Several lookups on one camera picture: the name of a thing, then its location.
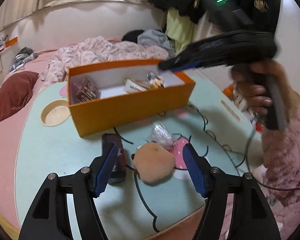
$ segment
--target white cabinet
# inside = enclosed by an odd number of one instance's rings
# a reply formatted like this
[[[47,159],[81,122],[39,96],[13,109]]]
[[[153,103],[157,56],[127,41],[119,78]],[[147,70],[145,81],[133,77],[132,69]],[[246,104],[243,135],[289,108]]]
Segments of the white cabinet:
[[[14,64],[14,57],[19,51],[18,43],[15,43],[0,53],[0,86],[4,77],[10,72],[10,67]]]

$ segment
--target human hand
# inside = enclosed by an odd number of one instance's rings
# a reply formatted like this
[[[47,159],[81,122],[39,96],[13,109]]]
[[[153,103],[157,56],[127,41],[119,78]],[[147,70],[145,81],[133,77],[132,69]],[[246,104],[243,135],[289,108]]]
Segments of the human hand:
[[[300,104],[300,96],[289,86],[284,68],[274,60],[252,63],[249,67],[255,73],[271,74],[278,78],[286,115],[288,117],[294,115]],[[250,108],[255,113],[266,115],[268,111],[265,107],[272,105],[272,100],[264,96],[266,89],[263,86],[247,82],[245,77],[237,71],[232,70],[231,75],[237,82],[237,87],[243,93]]]

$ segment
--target red pillow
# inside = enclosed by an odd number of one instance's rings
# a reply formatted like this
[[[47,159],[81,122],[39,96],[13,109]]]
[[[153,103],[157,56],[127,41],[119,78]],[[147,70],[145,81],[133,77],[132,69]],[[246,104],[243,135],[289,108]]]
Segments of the red pillow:
[[[0,122],[18,112],[31,99],[38,73],[22,71],[10,76],[0,88]]]

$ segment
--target yellow-green garment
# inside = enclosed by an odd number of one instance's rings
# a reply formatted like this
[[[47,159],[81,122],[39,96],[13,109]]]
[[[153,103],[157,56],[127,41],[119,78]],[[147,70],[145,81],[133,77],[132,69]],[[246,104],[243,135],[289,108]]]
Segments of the yellow-green garment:
[[[191,43],[193,29],[194,23],[188,16],[180,16],[178,10],[169,9],[166,35],[175,41],[176,54],[182,52]]]

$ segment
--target crumpled plastic wrapper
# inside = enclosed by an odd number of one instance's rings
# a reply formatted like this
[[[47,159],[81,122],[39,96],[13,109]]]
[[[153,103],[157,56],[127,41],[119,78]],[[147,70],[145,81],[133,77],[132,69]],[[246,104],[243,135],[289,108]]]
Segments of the crumpled plastic wrapper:
[[[161,122],[153,123],[151,134],[146,138],[146,141],[158,143],[166,150],[171,149],[174,145],[172,133],[167,131]]]

